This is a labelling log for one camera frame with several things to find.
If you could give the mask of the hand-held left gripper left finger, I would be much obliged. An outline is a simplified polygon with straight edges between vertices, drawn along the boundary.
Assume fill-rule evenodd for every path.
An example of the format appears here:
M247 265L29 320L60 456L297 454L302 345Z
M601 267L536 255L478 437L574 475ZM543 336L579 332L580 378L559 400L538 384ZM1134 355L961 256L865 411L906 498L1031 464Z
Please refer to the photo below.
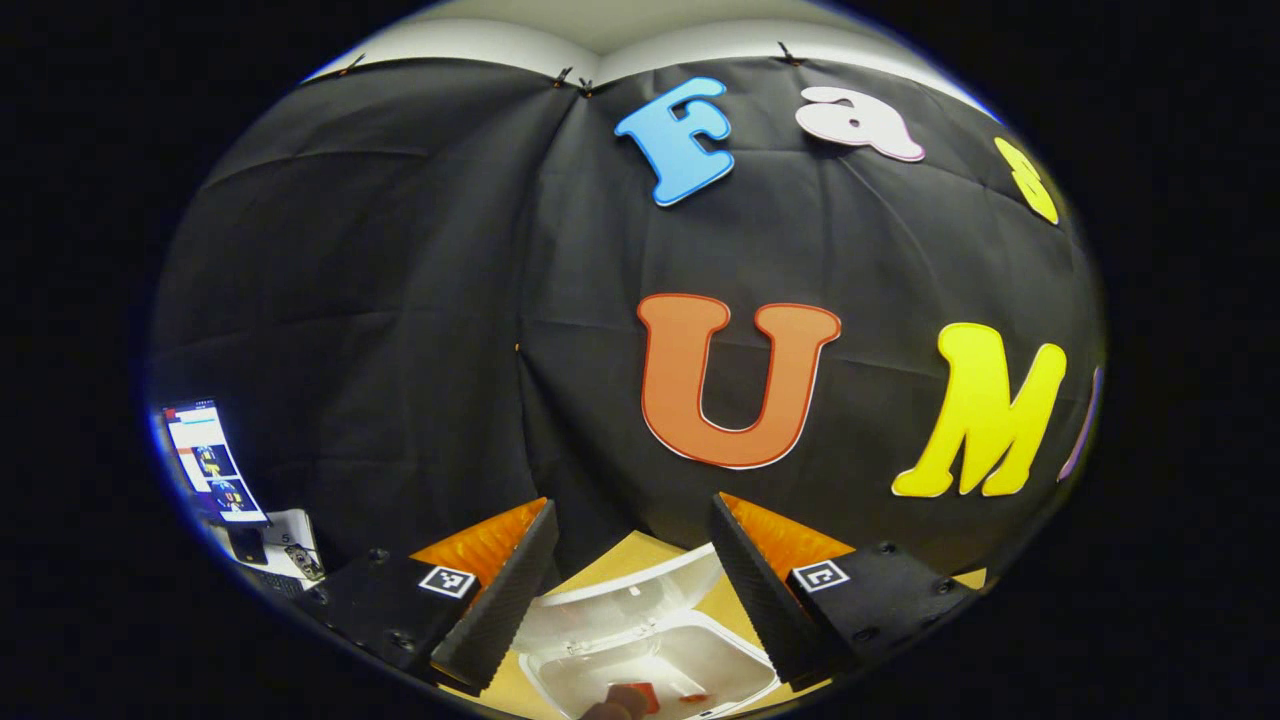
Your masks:
M479 694L538 596L558 537L556 503L535 498L413 553L370 550L298 606L393 669Z

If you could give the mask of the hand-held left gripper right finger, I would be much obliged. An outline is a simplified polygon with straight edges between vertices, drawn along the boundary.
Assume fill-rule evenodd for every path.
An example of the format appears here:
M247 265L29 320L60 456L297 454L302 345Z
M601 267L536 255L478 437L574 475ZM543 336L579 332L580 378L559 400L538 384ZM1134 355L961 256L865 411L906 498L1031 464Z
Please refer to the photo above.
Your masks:
M858 676L973 605L982 580L936 571L901 544L855 548L719 492L708 532L778 679L795 691Z

